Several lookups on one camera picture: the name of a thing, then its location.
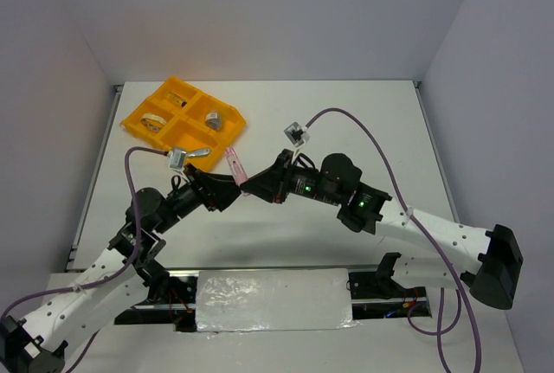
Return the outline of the pink highlighter pen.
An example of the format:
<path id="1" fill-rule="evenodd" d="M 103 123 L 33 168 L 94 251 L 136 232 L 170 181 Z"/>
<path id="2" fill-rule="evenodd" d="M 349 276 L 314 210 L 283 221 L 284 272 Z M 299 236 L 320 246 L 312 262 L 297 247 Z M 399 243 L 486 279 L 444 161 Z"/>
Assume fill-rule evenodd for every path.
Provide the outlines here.
<path id="1" fill-rule="evenodd" d="M 228 147 L 225 150 L 225 158 L 228 162 L 229 169 L 232 173 L 236 185 L 241 186 L 248 180 L 248 176 L 242 166 L 240 159 L 238 158 L 235 150 L 232 147 Z"/>

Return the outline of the blue highlighter pen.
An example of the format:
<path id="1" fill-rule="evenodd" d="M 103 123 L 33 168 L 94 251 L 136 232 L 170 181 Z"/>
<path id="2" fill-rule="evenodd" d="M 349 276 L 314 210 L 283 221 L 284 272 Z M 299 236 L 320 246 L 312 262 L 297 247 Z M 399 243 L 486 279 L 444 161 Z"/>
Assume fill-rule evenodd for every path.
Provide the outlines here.
<path id="1" fill-rule="evenodd" d="M 201 158 L 201 157 L 207 157 L 211 153 L 211 149 L 209 147 L 196 149 L 194 151 L 187 151 L 185 156 L 187 158 Z"/>

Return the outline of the jar of paper clips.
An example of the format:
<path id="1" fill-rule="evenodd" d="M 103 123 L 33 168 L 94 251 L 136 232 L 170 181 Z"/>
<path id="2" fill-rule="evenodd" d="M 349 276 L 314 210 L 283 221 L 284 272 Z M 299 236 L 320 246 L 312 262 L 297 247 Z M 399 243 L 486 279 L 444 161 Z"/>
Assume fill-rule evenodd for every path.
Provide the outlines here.
<path id="1" fill-rule="evenodd" d="M 214 131 L 222 129 L 222 116 L 218 111 L 212 110 L 206 113 L 204 122 L 208 128 Z"/>

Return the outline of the clear tape roll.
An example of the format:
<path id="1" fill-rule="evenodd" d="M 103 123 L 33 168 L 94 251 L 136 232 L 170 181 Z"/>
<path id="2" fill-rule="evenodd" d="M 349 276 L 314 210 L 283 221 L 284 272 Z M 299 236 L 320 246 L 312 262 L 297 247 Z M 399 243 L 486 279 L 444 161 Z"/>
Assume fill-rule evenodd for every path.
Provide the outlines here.
<path id="1" fill-rule="evenodd" d="M 144 113 L 140 123 L 149 131 L 159 132 L 167 125 L 167 120 L 153 113 Z"/>

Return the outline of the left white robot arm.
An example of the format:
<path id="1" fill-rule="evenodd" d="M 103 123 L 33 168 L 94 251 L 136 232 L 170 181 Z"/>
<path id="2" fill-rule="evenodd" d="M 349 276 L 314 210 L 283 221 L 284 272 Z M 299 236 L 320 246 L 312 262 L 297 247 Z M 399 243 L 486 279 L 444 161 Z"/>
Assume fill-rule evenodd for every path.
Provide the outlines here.
<path id="1" fill-rule="evenodd" d="M 133 191 L 124 226 L 72 284 L 40 292 L 46 303 L 20 319 L 1 317 L 1 363 L 9 372 L 61 372 L 67 357 L 122 312 L 146 300 L 158 303 L 181 285 L 157 262 L 161 235 L 204 206 L 223 211 L 240 195 L 233 177 L 184 168 L 166 196 Z"/>

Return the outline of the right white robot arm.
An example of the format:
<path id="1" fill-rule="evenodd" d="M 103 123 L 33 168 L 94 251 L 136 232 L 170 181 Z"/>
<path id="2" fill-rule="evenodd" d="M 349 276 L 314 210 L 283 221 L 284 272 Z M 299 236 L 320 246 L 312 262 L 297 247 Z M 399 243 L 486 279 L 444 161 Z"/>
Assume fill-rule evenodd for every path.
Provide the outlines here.
<path id="1" fill-rule="evenodd" d="M 513 231 L 503 225 L 473 228 L 402 206 L 385 191 L 361 180 L 362 171 L 343 153 L 326 156 L 320 168 L 293 163 L 284 150 L 267 169 L 241 189 L 268 203 L 283 203 L 291 194 L 338 207 L 337 218 L 349 230 L 417 245 L 438 253 L 437 260 L 387 253 L 377 274 L 377 289 L 396 296 L 403 288 L 467 286 L 484 305 L 512 308 L 523 255 Z"/>

